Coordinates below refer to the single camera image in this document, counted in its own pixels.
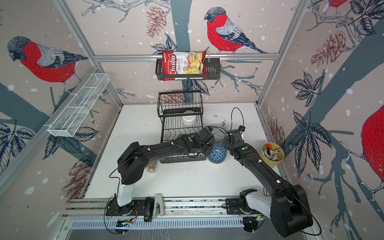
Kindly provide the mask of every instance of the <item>blue patterned bowl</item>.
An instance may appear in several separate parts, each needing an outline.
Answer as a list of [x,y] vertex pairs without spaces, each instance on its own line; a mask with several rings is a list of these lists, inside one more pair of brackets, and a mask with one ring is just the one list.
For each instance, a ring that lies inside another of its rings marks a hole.
[[219,142],[214,143],[211,154],[208,156],[208,159],[213,163],[221,163],[225,160],[227,156],[226,149],[221,146]]

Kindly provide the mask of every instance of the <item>wallpaper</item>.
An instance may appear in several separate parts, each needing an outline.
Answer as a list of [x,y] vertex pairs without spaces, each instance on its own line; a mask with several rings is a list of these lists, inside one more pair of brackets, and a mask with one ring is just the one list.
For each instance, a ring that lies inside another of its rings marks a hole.
[[383,17],[382,1],[313,0],[262,105],[325,240],[384,235]]
[[256,101],[272,64],[273,61],[221,61],[220,79],[204,81],[159,81],[154,72],[155,62],[101,65],[127,104],[155,103],[159,92],[181,91],[192,87],[201,90],[204,102]]
[[297,2],[67,0],[96,55],[152,54],[167,37],[177,51],[277,53]]
[[[51,1],[0,3],[0,177],[91,64]],[[1,239],[48,239],[81,197],[117,115],[108,91],[74,137],[49,137],[0,197]]]

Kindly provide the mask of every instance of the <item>yellow cup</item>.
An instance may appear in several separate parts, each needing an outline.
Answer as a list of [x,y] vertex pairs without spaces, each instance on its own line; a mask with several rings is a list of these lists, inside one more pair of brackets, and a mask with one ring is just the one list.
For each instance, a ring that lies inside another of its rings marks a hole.
[[260,150],[259,152],[259,155],[260,157],[262,158],[262,160],[268,164],[268,166],[270,166],[271,168],[273,168],[274,166],[276,166],[279,162],[281,162],[283,159],[284,159],[284,151],[283,149],[280,149],[280,152],[277,153],[277,157],[280,158],[280,161],[272,161],[272,160],[269,160],[263,153],[263,150],[266,150],[266,145],[267,144],[271,144],[272,145],[272,150],[277,150],[279,148],[281,148],[279,145],[277,145],[276,143],[273,143],[273,142],[267,142],[265,144],[263,144],[262,146],[262,149]]

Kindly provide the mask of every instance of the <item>chip bag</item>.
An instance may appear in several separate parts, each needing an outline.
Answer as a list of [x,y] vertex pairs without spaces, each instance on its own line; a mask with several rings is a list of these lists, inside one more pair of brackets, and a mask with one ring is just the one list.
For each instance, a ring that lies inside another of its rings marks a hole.
[[[163,74],[202,74],[207,73],[204,65],[204,52],[178,52],[178,51],[163,51],[162,65]],[[164,78],[168,80],[182,80],[187,78]]]

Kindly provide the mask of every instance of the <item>white mesh basket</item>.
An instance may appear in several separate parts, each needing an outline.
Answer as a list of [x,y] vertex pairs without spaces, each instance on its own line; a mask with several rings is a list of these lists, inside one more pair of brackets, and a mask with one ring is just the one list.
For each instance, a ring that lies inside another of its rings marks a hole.
[[73,137],[75,135],[108,84],[109,77],[105,73],[93,73],[88,74],[83,81],[86,81],[84,86],[77,93],[69,96],[72,97],[72,100],[48,129],[48,132],[55,137]]

